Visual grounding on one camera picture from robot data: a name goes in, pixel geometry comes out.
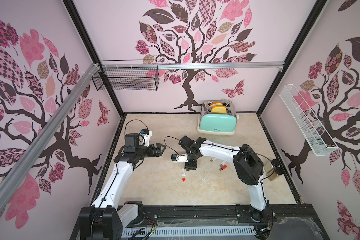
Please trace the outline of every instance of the pink wall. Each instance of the pink wall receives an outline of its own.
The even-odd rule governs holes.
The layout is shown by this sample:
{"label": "pink wall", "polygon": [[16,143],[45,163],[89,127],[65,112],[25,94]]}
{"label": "pink wall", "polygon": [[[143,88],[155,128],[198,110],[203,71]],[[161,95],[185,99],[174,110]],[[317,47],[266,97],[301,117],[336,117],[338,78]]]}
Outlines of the pink wall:
{"label": "pink wall", "polygon": [[[96,4],[75,1],[101,60],[142,59],[150,55],[163,59],[163,63],[197,63],[200,55],[202,63],[227,62],[231,57],[244,54],[247,61],[284,61],[314,3],[313,0],[139,0]],[[167,17],[150,12],[151,9],[158,9],[154,12]],[[200,28],[190,29],[188,35],[176,30],[176,26],[186,28],[187,23],[194,26],[195,22],[201,22]],[[233,37],[232,29],[238,29]],[[204,40],[201,33],[209,33],[211,38]],[[208,56],[211,51],[208,46],[216,48],[213,55]],[[223,58],[227,50],[228,58]],[[243,93],[238,90],[232,98],[236,110],[257,111],[278,69],[236,70],[235,74],[224,77],[213,70],[202,71],[200,74],[205,76],[205,81],[196,81],[197,75],[193,71],[188,71],[188,77],[184,79],[181,79],[182,70],[163,71],[157,91],[116,91],[116,95],[125,111],[199,111],[198,104],[209,99],[228,98],[221,90],[234,91],[244,79]],[[142,95],[149,101],[140,101]]]}
{"label": "pink wall", "polygon": [[[329,2],[263,118],[304,202],[331,239],[349,240],[360,239],[360,0],[343,2]],[[285,84],[304,93],[339,150],[312,153],[279,97]]]}
{"label": "pink wall", "polygon": [[[0,182],[91,64],[62,2],[0,1]],[[90,83],[5,206],[0,239],[69,238],[118,122]]]}

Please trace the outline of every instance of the wire basket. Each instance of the wire basket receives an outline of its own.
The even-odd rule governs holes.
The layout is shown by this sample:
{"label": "wire basket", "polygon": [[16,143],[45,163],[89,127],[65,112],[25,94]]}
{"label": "wire basket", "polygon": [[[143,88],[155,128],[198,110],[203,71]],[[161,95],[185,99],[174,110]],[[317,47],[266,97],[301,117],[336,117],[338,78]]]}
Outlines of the wire basket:
{"label": "wire basket", "polygon": [[326,156],[339,148],[324,124],[293,84],[285,85],[280,97],[316,156]]}
{"label": "wire basket", "polygon": [[157,91],[159,76],[155,60],[149,64],[115,64],[103,66],[103,72],[97,72],[93,83],[97,90],[106,90],[109,85],[113,90],[155,90]]}

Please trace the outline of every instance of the white wire basket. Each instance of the white wire basket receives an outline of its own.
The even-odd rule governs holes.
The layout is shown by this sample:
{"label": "white wire basket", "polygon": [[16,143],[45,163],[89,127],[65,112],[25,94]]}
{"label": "white wire basket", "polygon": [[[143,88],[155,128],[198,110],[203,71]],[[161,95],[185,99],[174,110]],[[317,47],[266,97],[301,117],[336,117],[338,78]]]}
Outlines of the white wire basket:
{"label": "white wire basket", "polygon": [[293,84],[284,86],[280,97],[298,124],[316,156],[326,156],[339,147],[316,113]]}

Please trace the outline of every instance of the marble floor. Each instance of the marble floor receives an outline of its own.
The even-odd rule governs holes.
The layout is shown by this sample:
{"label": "marble floor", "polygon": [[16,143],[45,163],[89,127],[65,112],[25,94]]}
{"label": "marble floor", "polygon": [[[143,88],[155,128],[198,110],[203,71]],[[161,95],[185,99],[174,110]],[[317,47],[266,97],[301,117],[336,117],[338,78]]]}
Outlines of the marble floor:
{"label": "marble floor", "polygon": [[[164,137],[173,136],[178,139],[184,135],[190,139],[204,137],[216,143],[230,146],[248,144],[255,152],[263,154],[270,159],[275,156],[254,113],[239,114],[235,134],[232,136],[219,136],[201,134],[197,132],[197,117],[199,114],[128,114],[125,124],[132,119],[143,121],[153,132],[150,143],[164,144]],[[124,145],[124,128],[117,143],[117,151]],[[139,132],[144,124],[139,121],[130,122],[126,133]],[[168,146],[179,154],[185,151],[178,145],[176,139],[167,138]],[[171,161],[174,152],[167,147],[161,157],[145,158],[144,163],[135,169],[125,186],[119,205],[128,200],[139,200],[144,205],[225,205],[250,204],[247,187],[237,177],[235,167],[228,164],[224,170],[219,170],[221,160],[211,162],[211,157],[198,159],[197,170],[185,171],[181,169],[184,163]],[[113,169],[111,163],[106,181]],[[296,204],[284,176],[273,181],[265,179],[263,182],[264,194],[270,204]]]}

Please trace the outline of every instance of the mint green toaster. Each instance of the mint green toaster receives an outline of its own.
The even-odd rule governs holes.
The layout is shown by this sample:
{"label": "mint green toaster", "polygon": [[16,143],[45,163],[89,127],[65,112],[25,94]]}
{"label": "mint green toaster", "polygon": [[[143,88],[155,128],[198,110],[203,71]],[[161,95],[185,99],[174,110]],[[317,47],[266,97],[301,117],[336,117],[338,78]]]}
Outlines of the mint green toaster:
{"label": "mint green toaster", "polygon": [[[211,103],[221,102],[226,106],[227,113],[211,113]],[[202,110],[198,116],[197,131],[206,134],[215,135],[233,135],[235,134],[236,122],[235,106],[229,101],[210,100],[202,104]]]}

